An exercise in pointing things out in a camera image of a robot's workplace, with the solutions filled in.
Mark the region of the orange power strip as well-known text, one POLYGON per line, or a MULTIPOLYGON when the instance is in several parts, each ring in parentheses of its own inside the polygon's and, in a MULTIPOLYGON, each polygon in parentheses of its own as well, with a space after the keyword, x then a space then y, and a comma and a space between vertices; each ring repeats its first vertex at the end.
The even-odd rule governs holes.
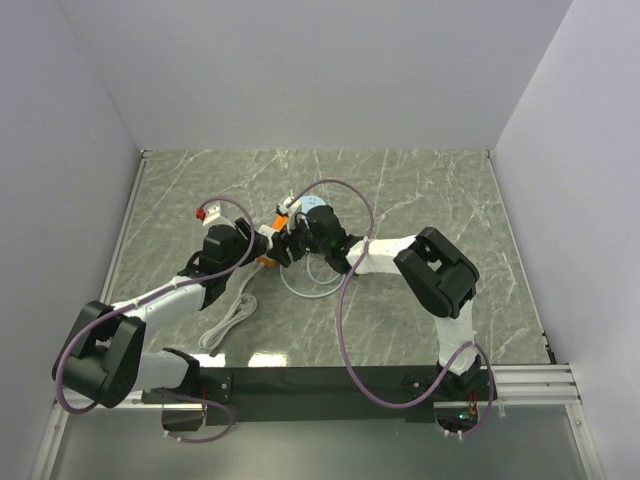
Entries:
POLYGON ((266 240, 266 252, 257 259, 258 262, 269 268, 276 265, 287 268, 291 265, 286 244, 288 223, 287 216, 278 215, 271 226, 261 225, 258 228, 258 233, 266 240))

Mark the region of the white cube plug adapter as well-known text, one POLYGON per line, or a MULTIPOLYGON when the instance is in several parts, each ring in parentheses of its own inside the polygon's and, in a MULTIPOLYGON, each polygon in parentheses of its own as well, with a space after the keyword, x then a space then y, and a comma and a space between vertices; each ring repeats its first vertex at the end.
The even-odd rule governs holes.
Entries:
POLYGON ((261 225, 258 229, 258 233, 263 237, 265 237, 268 242, 271 242, 273 239, 273 236, 277 233, 277 230, 275 230, 272 227, 269 227, 268 225, 261 225))

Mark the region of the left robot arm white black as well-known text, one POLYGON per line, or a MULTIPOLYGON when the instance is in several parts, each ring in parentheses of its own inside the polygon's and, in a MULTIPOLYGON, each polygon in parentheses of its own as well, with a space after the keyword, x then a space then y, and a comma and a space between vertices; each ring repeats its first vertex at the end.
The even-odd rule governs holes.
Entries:
POLYGON ((63 398, 64 389, 107 408, 140 390, 193 399, 201 390, 199 362, 173 348, 148 353, 146 345, 162 328, 215 302, 234 270, 267 253, 273 234, 244 219, 213 225, 201 249, 166 284, 127 302, 86 304, 52 369, 59 403, 81 411, 63 398))

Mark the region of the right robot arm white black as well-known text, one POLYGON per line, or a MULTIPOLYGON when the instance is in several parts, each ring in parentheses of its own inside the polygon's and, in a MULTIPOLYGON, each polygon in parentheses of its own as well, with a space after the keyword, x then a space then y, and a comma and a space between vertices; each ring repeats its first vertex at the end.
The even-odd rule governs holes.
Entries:
POLYGON ((288 267, 306 254, 324 258, 338 275, 400 275, 421 306, 434 317, 438 339, 438 368, 444 395, 460 399, 478 379, 480 355, 468 347, 475 339, 473 299, 479 271, 439 230, 396 239, 366 241, 348 234, 332 207, 317 205, 306 212, 280 215, 272 224, 272 246, 267 256, 288 267))

